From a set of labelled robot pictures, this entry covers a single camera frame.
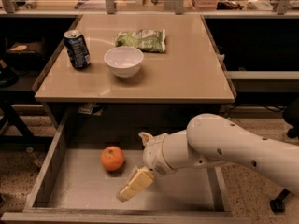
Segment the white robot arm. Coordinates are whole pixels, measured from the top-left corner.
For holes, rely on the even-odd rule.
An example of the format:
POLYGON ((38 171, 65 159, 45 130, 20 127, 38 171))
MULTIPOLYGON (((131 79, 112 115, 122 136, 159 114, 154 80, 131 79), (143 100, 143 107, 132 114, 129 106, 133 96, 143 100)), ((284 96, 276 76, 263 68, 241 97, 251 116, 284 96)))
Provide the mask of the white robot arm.
POLYGON ((185 168, 207 168, 233 162, 299 194, 299 146, 266 139, 214 114, 192 118, 183 131, 153 136, 141 132, 143 166, 129 175, 117 198, 126 202, 158 176, 185 168))

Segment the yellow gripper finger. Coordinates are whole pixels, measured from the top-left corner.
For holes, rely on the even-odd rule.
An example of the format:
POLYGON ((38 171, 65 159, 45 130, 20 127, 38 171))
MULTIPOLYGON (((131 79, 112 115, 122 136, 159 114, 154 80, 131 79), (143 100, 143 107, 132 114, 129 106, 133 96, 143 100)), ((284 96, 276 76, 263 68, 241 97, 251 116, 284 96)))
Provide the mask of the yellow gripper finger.
POLYGON ((135 167, 130 173, 124 186, 117 193, 117 199, 121 202, 131 200, 139 192, 146 189, 154 181, 154 174, 147 167, 135 167))
POLYGON ((140 132, 138 136, 141 138, 143 146, 145 146, 148 143, 148 141, 152 138, 152 135, 146 132, 140 132))

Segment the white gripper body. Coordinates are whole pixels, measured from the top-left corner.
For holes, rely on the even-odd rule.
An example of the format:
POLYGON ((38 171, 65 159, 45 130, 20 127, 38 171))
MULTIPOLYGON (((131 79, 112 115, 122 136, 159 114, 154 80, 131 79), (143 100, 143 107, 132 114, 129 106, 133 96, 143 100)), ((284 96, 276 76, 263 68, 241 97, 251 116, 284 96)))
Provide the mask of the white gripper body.
POLYGON ((152 136, 152 138, 144 146, 144 165, 150 169, 154 175, 171 175, 175 172, 164 158, 163 143, 166 137, 166 133, 152 136))

